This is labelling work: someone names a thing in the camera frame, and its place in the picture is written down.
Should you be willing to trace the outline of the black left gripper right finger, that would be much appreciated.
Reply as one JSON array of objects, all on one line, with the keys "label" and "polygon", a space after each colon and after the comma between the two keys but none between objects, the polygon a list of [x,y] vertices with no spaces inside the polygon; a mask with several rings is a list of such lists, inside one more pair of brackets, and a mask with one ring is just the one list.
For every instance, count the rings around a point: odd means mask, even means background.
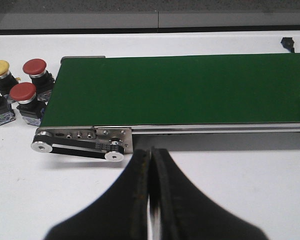
[{"label": "black left gripper right finger", "polygon": [[203,194],[169,152],[151,150],[150,201],[160,208],[160,240],[266,240],[258,227],[228,212]]}]

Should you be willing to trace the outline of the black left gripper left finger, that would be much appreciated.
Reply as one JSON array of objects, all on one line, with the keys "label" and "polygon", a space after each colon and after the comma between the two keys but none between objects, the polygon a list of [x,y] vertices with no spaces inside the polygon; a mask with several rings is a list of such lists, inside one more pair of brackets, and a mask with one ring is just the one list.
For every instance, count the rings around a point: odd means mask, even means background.
[{"label": "black left gripper left finger", "polygon": [[136,150],[96,201],[52,227],[47,240],[146,240],[150,154]]}]

